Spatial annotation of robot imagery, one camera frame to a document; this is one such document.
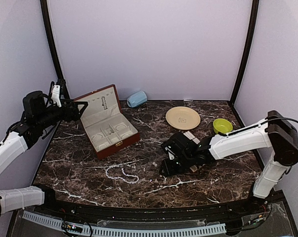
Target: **lavender wall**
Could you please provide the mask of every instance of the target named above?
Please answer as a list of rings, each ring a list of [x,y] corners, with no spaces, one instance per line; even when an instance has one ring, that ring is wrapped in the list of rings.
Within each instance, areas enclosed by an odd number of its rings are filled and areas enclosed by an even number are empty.
[[[121,99],[230,99],[251,0],[49,1],[72,97],[115,83]]]
[[[0,0],[0,141],[7,128],[20,120],[23,97],[34,90],[47,93],[56,80],[45,36],[40,1]],[[31,184],[49,139],[39,141],[0,176],[0,189]],[[5,236],[10,213],[0,218]]]
[[[247,125],[270,110],[298,119],[298,0],[260,2],[236,108]],[[266,161],[269,152],[260,152]],[[284,190],[298,226],[298,164],[277,188]]]

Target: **brown marble surface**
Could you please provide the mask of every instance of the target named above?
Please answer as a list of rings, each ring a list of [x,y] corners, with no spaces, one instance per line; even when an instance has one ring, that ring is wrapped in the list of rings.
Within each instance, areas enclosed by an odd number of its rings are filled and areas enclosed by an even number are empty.
[[[58,200],[110,207],[186,207],[248,196],[260,174],[252,152],[203,166],[199,175],[159,175],[160,163],[167,158],[160,145],[177,132],[166,122],[166,112],[175,106],[196,110],[201,123],[191,132],[201,139],[213,134],[212,121],[216,118],[227,119],[234,129],[239,128],[227,102],[149,101],[135,109],[121,102],[121,106],[125,117],[140,132],[138,143],[99,161],[81,123],[63,122],[34,183],[54,188]]]

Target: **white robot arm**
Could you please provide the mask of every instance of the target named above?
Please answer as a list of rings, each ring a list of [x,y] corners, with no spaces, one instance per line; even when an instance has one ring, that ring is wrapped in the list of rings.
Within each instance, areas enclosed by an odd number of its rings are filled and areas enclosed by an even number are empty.
[[[190,132],[174,134],[162,144],[169,159],[163,160],[160,174],[187,173],[191,167],[216,162],[233,154],[272,147],[268,164],[255,181],[251,193],[256,198],[266,198],[284,173],[298,162],[297,130],[286,120],[292,119],[270,111],[267,118],[248,127],[201,141]]]
[[[0,174],[18,156],[30,149],[47,128],[56,126],[62,120],[80,119],[88,103],[61,99],[61,86],[65,87],[64,81],[58,82],[57,85],[51,83],[49,96],[35,91],[23,99],[24,113],[21,120],[8,129],[6,137],[0,142]],[[0,190],[0,215],[27,206],[42,205],[54,198],[54,190],[43,185]]]

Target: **blue container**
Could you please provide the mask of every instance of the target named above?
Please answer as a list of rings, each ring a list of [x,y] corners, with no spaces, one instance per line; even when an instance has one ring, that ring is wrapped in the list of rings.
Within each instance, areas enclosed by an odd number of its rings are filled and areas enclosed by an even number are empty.
[[[129,98],[127,99],[127,104],[129,107],[134,108],[134,107],[144,104],[147,101],[148,101],[148,97],[144,93],[144,91],[139,91],[139,92],[134,93],[133,95],[129,96]]]

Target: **lime bowl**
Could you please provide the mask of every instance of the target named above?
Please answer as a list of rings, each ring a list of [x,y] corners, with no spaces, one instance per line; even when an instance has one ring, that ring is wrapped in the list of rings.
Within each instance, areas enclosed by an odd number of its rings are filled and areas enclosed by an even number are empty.
[[[221,133],[227,133],[231,132],[233,129],[232,124],[223,118],[217,118],[213,121],[213,130],[216,134],[219,132]]]

